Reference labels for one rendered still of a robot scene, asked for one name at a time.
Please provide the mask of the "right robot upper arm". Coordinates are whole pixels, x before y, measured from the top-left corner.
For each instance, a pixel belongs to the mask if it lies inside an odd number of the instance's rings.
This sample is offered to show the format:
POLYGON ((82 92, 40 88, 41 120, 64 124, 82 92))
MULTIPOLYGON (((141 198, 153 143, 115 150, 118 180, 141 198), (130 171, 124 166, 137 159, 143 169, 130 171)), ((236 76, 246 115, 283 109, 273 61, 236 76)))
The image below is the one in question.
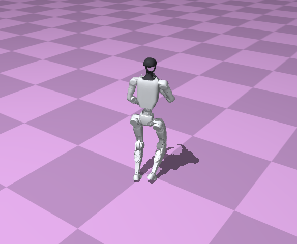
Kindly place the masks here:
POLYGON ((171 103, 175 100, 174 96, 172 95, 172 91, 169 87, 169 84, 166 80, 159 80, 158 81, 159 88, 164 91, 167 95, 166 100, 171 103))

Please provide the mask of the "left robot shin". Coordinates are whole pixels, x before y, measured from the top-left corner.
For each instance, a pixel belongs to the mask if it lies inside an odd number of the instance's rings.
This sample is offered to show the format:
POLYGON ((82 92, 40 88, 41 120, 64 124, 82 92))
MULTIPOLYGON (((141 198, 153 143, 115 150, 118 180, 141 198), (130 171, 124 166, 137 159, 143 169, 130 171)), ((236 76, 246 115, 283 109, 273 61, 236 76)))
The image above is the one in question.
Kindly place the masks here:
POLYGON ((135 152, 134 152, 134 160, 135 160, 135 174, 139 175, 140 172, 140 164, 142 162, 143 157, 143 149, 138 150, 136 148, 137 141, 135 142, 135 152))

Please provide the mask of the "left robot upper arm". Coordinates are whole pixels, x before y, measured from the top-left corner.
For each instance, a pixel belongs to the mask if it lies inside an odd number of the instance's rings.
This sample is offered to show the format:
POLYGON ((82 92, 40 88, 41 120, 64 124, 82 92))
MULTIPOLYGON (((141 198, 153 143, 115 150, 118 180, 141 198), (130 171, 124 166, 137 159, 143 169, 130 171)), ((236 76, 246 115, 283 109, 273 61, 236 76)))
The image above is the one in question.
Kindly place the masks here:
POLYGON ((133 77, 130 82, 129 82, 129 88, 128 88, 128 94, 127 94, 127 100, 130 102, 135 101, 135 97, 133 96, 135 89, 136 89, 136 84, 137 80, 139 77, 133 77))

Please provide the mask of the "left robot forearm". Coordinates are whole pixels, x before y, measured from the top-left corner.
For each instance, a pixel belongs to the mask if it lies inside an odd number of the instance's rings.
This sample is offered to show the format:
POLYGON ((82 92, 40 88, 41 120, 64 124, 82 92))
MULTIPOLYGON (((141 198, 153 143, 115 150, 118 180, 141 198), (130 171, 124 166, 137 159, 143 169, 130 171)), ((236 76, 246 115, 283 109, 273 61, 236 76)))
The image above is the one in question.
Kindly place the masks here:
POLYGON ((138 101, 137 101, 137 98, 135 97, 135 101, 134 102, 132 102, 133 104, 137 104, 137 105, 139 105, 139 103, 138 103, 138 101))

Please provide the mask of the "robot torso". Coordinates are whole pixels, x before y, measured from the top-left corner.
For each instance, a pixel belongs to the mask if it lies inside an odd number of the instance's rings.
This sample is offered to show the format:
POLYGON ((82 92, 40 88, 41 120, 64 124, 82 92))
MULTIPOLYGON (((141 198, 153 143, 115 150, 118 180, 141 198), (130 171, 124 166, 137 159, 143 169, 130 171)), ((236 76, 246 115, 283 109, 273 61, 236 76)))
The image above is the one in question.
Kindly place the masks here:
POLYGON ((139 124, 151 127, 154 118, 152 109, 159 99, 160 88, 158 81, 160 79, 154 77, 154 80, 150 81, 143 80, 142 77, 144 76, 141 75, 137 80, 137 101, 139 106, 144 108, 139 115, 139 124))

